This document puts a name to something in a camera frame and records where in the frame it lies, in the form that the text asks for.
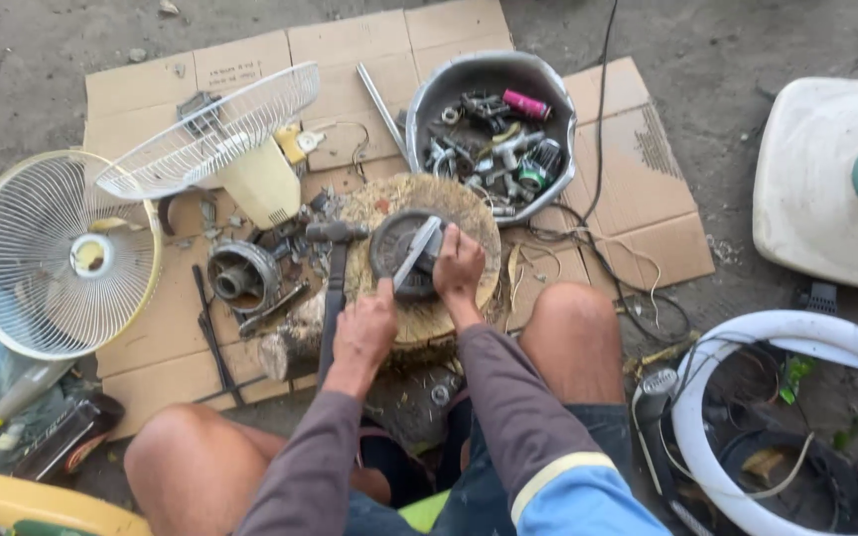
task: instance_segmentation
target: metal pipe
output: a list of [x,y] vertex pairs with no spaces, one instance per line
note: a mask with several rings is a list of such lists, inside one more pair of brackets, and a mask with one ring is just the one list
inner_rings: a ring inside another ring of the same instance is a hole
[[360,63],[359,65],[357,65],[357,72],[359,73],[359,77],[363,79],[363,83],[366,86],[366,90],[369,91],[370,96],[373,97],[375,107],[377,110],[379,110],[379,115],[382,116],[383,122],[386,123],[386,128],[389,129],[389,134],[393,135],[393,141],[395,141],[396,146],[399,147],[399,153],[405,156],[406,142],[402,139],[402,134],[399,133],[399,129],[396,128],[396,121],[394,121],[393,116],[389,114],[389,109],[386,107],[386,103],[384,103],[382,101],[382,97],[379,96],[379,91],[375,89],[373,79],[370,78],[369,73],[366,72],[366,66]]

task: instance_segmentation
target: person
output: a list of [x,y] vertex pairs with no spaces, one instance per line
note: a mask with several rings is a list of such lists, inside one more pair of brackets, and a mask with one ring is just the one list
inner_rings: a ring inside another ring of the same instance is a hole
[[[483,248],[450,224],[433,271],[474,418],[432,534],[668,535],[631,495],[621,339],[609,299],[558,282],[515,341],[485,323]],[[165,408],[125,455],[154,534],[419,534],[358,467],[363,399],[397,335],[392,282],[340,314],[334,363],[289,441],[204,406]]]

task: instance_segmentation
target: hammer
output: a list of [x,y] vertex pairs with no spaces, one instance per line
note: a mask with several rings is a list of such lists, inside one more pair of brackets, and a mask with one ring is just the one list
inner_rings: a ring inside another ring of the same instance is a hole
[[330,249],[330,277],[326,283],[323,306],[323,338],[319,347],[319,371],[316,373],[316,390],[323,386],[326,373],[333,364],[333,340],[337,336],[337,317],[346,305],[343,282],[346,277],[346,253],[350,242],[369,237],[369,227],[346,221],[311,223],[307,225],[308,242],[333,242]]

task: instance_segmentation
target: leg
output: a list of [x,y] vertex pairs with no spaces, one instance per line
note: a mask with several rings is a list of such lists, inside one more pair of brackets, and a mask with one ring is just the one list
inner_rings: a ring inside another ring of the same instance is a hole
[[[155,535],[223,535],[243,518],[284,445],[206,406],[176,404],[141,429],[125,454],[125,472]],[[389,486],[376,471],[357,469],[351,485],[388,502]]]
[[572,282],[548,286],[518,345],[562,403],[625,403],[618,317],[601,292]]

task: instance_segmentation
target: white fan grille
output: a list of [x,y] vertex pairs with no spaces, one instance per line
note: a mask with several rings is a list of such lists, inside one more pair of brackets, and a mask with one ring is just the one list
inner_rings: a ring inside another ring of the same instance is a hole
[[[15,352],[89,354],[150,297],[160,262],[157,216],[149,201],[119,200],[94,184],[107,165],[87,152],[49,152],[0,178],[0,340]],[[116,218],[128,224],[89,232]],[[88,276],[73,265],[72,245],[83,236],[112,252]]]
[[126,200],[176,194],[259,147],[316,100],[315,62],[281,70],[222,98],[118,158],[98,185]]

